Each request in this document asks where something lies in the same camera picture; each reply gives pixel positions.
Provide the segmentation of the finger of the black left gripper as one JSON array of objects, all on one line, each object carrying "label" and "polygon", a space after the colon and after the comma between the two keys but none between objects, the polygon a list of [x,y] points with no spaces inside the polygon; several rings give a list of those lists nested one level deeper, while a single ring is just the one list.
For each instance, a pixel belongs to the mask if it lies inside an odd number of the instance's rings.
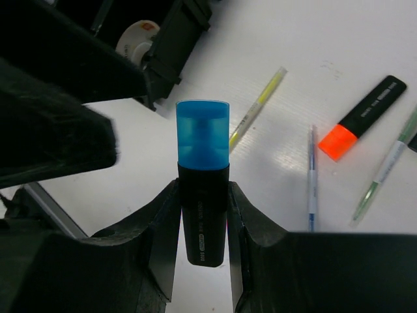
[{"label": "finger of the black left gripper", "polygon": [[1,58],[80,101],[148,94],[137,66],[45,1],[1,2]]},{"label": "finger of the black left gripper", "polygon": [[112,167],[111,119],[1,60],[1,188]]}]

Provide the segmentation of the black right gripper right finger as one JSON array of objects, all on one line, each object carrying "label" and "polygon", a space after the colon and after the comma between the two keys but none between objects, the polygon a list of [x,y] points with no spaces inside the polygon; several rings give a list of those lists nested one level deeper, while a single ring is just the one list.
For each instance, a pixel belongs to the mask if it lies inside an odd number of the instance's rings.
[{"label": "black right gripper right finger", "polygon": [[235,312],[415,312],[416,236],[289,232],[229,184]]}]

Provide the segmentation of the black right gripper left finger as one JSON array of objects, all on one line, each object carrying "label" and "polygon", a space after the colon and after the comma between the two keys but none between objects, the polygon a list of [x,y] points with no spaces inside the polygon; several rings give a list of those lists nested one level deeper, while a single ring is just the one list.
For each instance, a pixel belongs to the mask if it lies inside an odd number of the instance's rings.
[{"label": "black right gripper left finger", "polygon": [[87,238],[65,234],[24,191],[4,199],[2,312],[164,312],[172,299],[179,184]]}]

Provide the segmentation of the large brown tape roll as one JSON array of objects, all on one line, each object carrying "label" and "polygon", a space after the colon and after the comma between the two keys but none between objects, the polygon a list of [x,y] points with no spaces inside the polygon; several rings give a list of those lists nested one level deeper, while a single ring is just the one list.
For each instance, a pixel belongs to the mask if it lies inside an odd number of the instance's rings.
[{"label": "large brown tape roll", "polygon": [[140,20],[128,27],[121,35],[115,51],[135,65],[140,65],[150,50],[160,26],[150,20]]}]

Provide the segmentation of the blue cap black highlighter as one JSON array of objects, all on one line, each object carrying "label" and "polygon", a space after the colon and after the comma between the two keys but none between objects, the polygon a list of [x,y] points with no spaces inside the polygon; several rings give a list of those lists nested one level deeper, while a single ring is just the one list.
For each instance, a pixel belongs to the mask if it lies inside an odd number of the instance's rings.
[{"label": "blue cap black highlighter", "polygon": [[229,183],[229,104],[182,100],[176,105],[179,194],[188,261],[223,263]]}]

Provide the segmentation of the pink cap black highlighter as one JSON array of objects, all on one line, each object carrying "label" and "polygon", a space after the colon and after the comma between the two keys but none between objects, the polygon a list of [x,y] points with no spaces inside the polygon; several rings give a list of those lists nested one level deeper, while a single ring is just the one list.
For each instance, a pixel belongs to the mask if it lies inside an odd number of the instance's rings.
[{"label": "pink cap black highlighter", "polygon": [[408,148],[411,151],[417,153],[417,134],[415,134],[411,141],[408,143]]}]

